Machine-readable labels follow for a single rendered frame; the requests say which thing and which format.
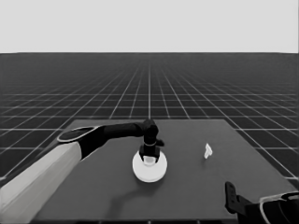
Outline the large thick white disc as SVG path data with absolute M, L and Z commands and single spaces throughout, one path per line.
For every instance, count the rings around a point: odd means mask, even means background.
M 142 161 L 139 153 L 136 152 L 132 165 L 134 174 L 140 181 L 153 183 L 164 177 L 167 170 L 167 159 L 163 152 L 160 152 L 158 162 L 155 157 L 151 156 L 144 156 L 144 161 Z

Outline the small white T-shaped piece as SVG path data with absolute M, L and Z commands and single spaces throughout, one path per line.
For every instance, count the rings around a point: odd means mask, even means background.
M 209 143 L 206 143 L 206 151 L 204 154 L 204 158 L 207 159 L 208 157 L 210 157 L 213 154 L 212 148 L 209 145 Z

